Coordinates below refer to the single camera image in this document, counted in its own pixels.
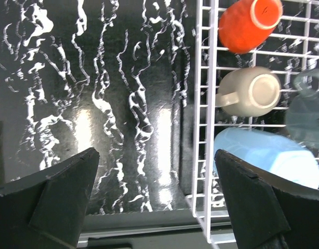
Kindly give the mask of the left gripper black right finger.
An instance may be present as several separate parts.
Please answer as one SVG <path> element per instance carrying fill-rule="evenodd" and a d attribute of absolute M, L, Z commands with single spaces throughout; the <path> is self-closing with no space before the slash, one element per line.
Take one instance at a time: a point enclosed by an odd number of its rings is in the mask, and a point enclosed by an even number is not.
<path fill-rule="evenodd" d="M 319 248 L 319 190 L 215 154 L 238 248 Z"/>

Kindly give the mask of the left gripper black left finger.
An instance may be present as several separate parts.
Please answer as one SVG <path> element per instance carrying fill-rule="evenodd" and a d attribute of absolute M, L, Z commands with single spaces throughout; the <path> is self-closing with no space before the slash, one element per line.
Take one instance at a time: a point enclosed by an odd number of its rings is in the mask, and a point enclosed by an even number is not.
<path fill-rule="evenodd" d="M 0 185 L 0 248 L 76 248 L 99 158 L 88 148 Z"/>

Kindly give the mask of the grey blue faceted mug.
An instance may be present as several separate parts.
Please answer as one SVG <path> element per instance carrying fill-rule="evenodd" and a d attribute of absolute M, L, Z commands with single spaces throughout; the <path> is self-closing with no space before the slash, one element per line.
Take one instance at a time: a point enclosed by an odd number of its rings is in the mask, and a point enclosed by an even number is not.
<path fill-rule="evenodd" d="M 293 85 L 298 91 L 285 113 L 290 137 L 305 146 L 319 149 L 319 91 L 308 87 L 307 78 L 319 80 L 319 68 L 298 74 Z"/>

